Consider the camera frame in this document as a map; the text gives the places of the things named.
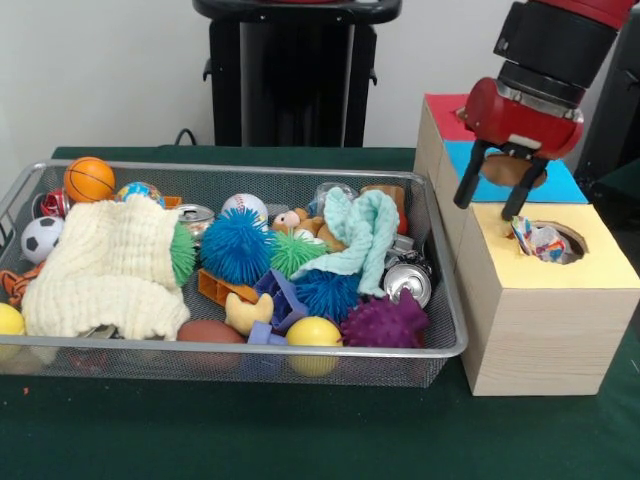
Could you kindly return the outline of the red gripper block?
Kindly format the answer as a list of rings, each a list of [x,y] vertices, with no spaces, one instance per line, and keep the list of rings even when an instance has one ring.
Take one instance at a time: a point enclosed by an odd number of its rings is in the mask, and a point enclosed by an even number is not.
[[[520,213],[529,193],[546,181],[546,159],[564,157],[576,146],[584,130],[580,110],[552,107],[545,111],[544,104],[543,100],[496,79],[485,77],[474,85],[464,107],[464,123],[477,140],[453,198],[457,207],[466,209],[471,203],[488,142],[499,148],[514,144],[536,156],[529,160],[512,158],[506,165],[507,179],[514,185],[501,216],[510,221]]]

